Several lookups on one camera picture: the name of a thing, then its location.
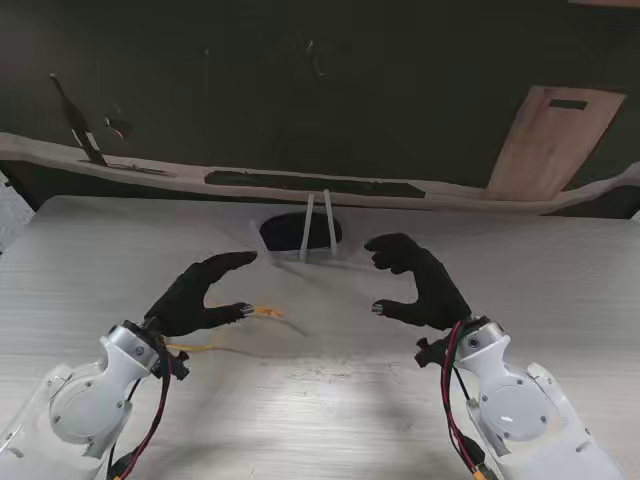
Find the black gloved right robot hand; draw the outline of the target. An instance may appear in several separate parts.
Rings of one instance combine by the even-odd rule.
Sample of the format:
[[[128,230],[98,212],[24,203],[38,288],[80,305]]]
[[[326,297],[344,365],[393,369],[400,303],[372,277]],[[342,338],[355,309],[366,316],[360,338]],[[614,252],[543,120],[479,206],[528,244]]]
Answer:
[[[469,305],[445,266],[408,235],[380,235],[369,240],[364,248],[373,254],[372,261],[378,270],[389,270],[394,275],[412,273],[417,290],[417,299],[412,303],[377,300],[371,307],[376,315],[440,331],[471,317]]]

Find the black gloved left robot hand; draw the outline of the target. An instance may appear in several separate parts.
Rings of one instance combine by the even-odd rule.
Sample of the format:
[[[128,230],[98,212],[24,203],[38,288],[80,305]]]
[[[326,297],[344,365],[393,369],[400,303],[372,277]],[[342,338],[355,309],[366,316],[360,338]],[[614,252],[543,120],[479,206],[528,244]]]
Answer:
[[[165,337],[180,337],[245,318],[254,311],[250,304],[206,307],[204,298],[226,273],[249,265],[256,258],[254,251],[229,252],[191,264],[147,311],[143,329]]]

